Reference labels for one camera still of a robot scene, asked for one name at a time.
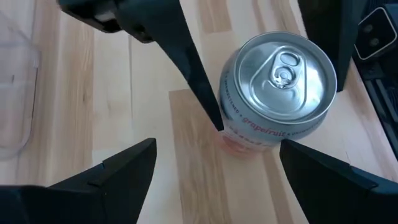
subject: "can label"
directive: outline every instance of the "can label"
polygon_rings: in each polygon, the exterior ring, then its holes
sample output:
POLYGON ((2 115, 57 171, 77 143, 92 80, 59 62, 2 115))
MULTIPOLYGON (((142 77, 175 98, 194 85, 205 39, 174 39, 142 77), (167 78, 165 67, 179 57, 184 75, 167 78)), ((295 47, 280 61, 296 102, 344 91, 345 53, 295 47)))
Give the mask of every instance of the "can label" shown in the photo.
POLYGON ((323 118, 302 126, 277 124, 256 115, 238 95, 229 72, 231 60, 220 80, 220 110, 224 121, 224 142, 235 151, 252 152, 272 149, 283 139, 300 139, 315 130, 323 118))

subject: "wooden surface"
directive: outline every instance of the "wooden surface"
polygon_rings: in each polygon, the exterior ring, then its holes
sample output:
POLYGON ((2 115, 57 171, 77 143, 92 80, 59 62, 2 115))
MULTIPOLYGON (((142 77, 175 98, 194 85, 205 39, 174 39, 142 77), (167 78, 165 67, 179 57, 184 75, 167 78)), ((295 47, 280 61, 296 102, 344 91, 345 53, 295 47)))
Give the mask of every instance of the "wooden surface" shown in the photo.
MULTIPOLYGON (((226 59, 251 37, 273 30, 305 36, 297 0, 181 4, 214 91, 226 59)), ((0 162, 0 183, 54 184, 155 137, 158 158, 139 223, 307 223, 278 148, 250 160, 222 151, 156 44, 102 34, 53 0, 2 0, 0 10, 42 52, 31 138, 18 156, 0 162)), ((398 181, 398 163, 353 64, 345 89, 300 142, 398 181)))

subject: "wooden plank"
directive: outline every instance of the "wooden plank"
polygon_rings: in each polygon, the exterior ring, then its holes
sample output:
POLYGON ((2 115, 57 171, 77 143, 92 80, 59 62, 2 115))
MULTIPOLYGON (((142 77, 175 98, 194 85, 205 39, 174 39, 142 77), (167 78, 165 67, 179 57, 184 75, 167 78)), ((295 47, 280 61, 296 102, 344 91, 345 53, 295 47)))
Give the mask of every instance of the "wooden plank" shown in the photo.
POLYGON ((129 35, 96 30, 94 65, 93 153, 116 153, 133 145, 129 35))
POLYGON ((89 168, 93 148, 93 28, 62 13, 59 40, 48 168, 51 182, 89 168))
POLYGON ((202 29, 206 34, 231 30, 226 0, 198 1, 202 29))
POLYGON ((231 223, 217 134, 190 90, 170 92, 184 223, 231 223))
POLYGON ((176 66, 156 44, 130 38, 133 140, 157 140, 157 162, 138 223, 182 223, 169 91, 187 89, 176 66))
POLYGON ((290 211, 287 191, 285 190, 284 183, 282 181, 282 177, 284 177, 285 174, 282 170, 279 170, 277 166, 279 157, 274 157, 272 152, 267 152, 263 154, 263 159, 268 177, 270 196, 277 217, 277 223, 293 224, 294 219, 292 212, 290 211))
POLYGON ((55 1, 35 1, 32 41, 41 51, 30 140, 20 153, 17 184, 48 185, 54 117, 60 11, 55 1))

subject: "wood grain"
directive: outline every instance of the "wood grain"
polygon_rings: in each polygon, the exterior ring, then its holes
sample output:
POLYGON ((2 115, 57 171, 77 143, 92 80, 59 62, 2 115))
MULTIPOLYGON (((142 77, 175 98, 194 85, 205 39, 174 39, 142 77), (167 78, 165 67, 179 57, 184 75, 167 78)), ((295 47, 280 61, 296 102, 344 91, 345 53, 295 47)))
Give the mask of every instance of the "wood grain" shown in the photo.
POLYGON ((17 158, 15 182, 8 184, 41 184, 52 182, 48 178, 50 136, 53 127, 53 101, 58 62, 60 11, 55 2, 36 1, 26 13, 34 12, 32 41, 42 52, 36 82, 35 106, 30 140, 17 158))
POLYGON ((133 145, 128 34, 96 30, 93 60, 93 150, 121 151, 133 145))
POLYGON ((183 223, 169 91, 187 89, 184 78, 156 43, 130 38, 133 141, 157 140, 152 184, 138 223, 183 223))
POLYGON ((231 223, 278 223, 262 157, 242 159, 222 152, 221 163, 231 223))
POLYGON ((226 0, 200 0, 198 7, 204 33, 211 34, 231 30, 226 0))
POLYGON ((265 33, 266 32, 266 26, 264 25, 264 22, 262 21, 262 14, 260 10, 260 5, 258 0, 252 0, 252 5, 253 5, 253 11, 254 15, 256 17, 256 24, 257 28, 259 29, 260 33, 265 33))
POLYGON ((50 178, 91 166, 93 148, 93 28, 62 13, 55 82, 50 178))
POLYGON ((190 90, 170 106, 184 223, 231 223, 215 128, 190 90))
POLYGON ((287 194, 284 190, 282 183, 283 172, 278 169, 277 161, 279 157, 274 157, 272 152, 266 152, 263 154, 264 166, 266 168, 268 183, 272 198, 272 203, 275 207, 275 214, 278 223, 293 224, 292 213, 289 208, 289 202, 287 200, 287 194))
POLYGON ((270 0, 270 2, 279 22, 279 30, 307 36, 297 0, 270 0))

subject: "pull tab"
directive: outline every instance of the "pull tab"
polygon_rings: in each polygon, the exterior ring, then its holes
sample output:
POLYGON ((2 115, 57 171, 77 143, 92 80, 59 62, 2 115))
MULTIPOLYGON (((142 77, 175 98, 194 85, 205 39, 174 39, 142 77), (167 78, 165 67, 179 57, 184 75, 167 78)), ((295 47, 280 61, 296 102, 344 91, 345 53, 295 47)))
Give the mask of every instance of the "pull tab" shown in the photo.
POLYGON ((274 87, 289 89, 295 86, 302 75, 305 59, 293 47, 284 47, 275 55, 269 80, 274 87))

